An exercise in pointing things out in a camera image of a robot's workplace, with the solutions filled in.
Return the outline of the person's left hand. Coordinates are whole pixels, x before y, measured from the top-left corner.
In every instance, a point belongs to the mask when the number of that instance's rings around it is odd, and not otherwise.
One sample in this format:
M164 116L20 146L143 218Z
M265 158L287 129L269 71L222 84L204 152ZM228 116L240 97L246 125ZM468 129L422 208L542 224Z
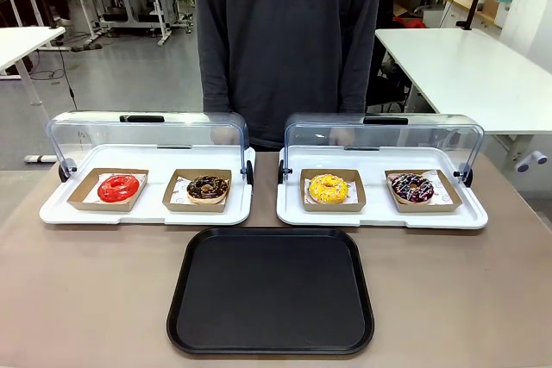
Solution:
M358 144L362 129L338 126L330 129L329 143L332 146L354 147Z

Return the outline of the person's right hand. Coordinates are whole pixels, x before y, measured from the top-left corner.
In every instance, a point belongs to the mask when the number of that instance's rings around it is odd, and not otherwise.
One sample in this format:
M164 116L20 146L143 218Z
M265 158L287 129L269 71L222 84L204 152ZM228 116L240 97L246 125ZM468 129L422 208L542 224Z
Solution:
M234 129L228 125L214 126L210 137L215 145L233 145Z

